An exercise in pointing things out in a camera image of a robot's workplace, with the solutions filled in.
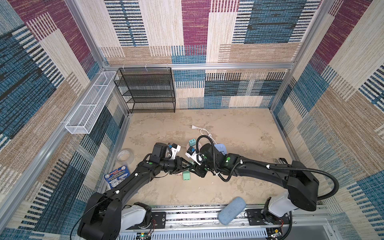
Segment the green plug adapter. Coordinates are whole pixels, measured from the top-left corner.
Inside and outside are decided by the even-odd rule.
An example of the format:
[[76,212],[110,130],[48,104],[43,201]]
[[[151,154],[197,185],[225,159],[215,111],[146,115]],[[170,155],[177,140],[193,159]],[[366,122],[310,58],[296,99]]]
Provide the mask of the green plug adapter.
[[183,180],[189,181],[190,179],[191,179],[191,173],[189,171],[184,171],[183,172]]

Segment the teal plug adapter cube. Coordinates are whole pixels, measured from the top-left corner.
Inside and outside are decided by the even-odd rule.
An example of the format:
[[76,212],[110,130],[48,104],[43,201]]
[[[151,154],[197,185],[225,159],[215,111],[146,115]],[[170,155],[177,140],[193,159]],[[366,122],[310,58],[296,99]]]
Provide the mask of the teal plug adapter cube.
[[195,146],[196,143],[197,143],[196,139],[191,139],[191,140],[189,140],[189,146],[190,146],[190,147]]

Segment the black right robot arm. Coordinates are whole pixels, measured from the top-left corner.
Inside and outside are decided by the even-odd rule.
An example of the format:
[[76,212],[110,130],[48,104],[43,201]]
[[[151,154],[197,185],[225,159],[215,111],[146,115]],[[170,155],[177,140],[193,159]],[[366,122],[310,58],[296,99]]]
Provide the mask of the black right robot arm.
[[[205,177],[207,172],[219,177],[223,182],[229,182],[232,177],[249,177],[263,180],[284,188],[286,191],[279,197],[266,201],[267,211],[281,217],[295,209],[313,212],[317,209],[317,202],[334,196],[340,184],[336,177],[322,170],[305,167],[301,162],[292,161],[291,164],[271,164],[248,159],[237,154],[223,155],[216,149],[213,140],[206,135],[197,138],[207,139],[209,143],[201,148],[197,147],[196,175]],[[334,186],[330,192],[319,195],[319,181],[315,174],[329,178]]]

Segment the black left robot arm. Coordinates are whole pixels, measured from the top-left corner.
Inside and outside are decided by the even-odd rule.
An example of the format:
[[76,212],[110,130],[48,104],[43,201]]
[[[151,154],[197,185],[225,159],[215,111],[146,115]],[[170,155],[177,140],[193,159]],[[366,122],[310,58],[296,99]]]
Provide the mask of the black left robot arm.
[[138,163],[136,169],[111,190],[93,194],[79,219],[77,235],[85,240],[115,240],[122,229],[122,210],[140,188],[150,183],[161,171],[170,175],[189,170],[192,163],[173,154],[167,144],[156,143],[153,151]]

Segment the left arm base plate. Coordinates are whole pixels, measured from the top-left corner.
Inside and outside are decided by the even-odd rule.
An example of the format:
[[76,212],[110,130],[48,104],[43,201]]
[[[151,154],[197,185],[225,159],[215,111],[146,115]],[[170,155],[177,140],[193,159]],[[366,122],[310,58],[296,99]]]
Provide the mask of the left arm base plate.
[[164,229],[166,225],[167,214],[166,212],[152,212],[149,224],[134,225],[127,230],[149,230],[155,224],[155,230]]

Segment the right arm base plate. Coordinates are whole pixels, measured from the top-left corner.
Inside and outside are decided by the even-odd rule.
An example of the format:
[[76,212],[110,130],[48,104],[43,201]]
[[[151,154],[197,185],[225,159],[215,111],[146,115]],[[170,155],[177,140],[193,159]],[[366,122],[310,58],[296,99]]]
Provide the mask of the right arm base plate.
[[272,214],[264,214],[263,209],[247,209],[244,216],[248,219],[250,226],[263,225],[287,225],[290,223],[289,214],[284,214],[282,217],[276,217]]

